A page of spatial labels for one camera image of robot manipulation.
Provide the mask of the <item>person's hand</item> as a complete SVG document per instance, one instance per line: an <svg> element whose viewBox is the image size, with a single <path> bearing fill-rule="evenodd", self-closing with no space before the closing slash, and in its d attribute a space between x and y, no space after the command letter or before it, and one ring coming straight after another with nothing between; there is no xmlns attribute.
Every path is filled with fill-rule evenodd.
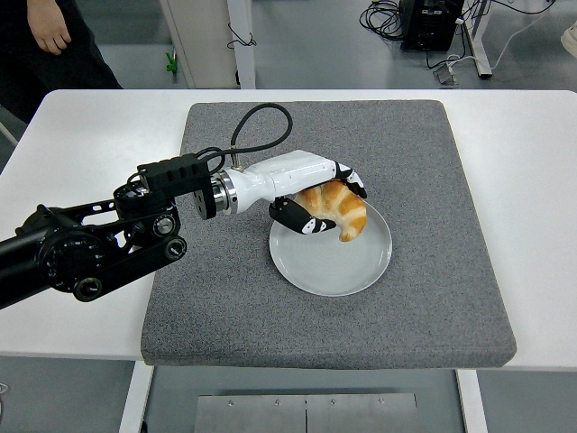
<svg viewBox="0 0 577 433"><path fill-rule="evenodd" d="M34 39L45 52L60 55L72 41L61 13L30 16L29 25Z"/></svg>

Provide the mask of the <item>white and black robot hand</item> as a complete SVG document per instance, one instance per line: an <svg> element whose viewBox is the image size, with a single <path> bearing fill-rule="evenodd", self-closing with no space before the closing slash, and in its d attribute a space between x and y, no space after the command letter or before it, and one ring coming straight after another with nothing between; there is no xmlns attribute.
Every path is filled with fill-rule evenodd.
<svg viewBox="0 0 577 433"><path fill-rule="evenodd" d="M367 225L367 198L357 172L339 162L301 150L215 175L223 191L217 209L227 215L244 212L259 200L270 203L272 219L301 235L340 230L351 242Z"/></svg>

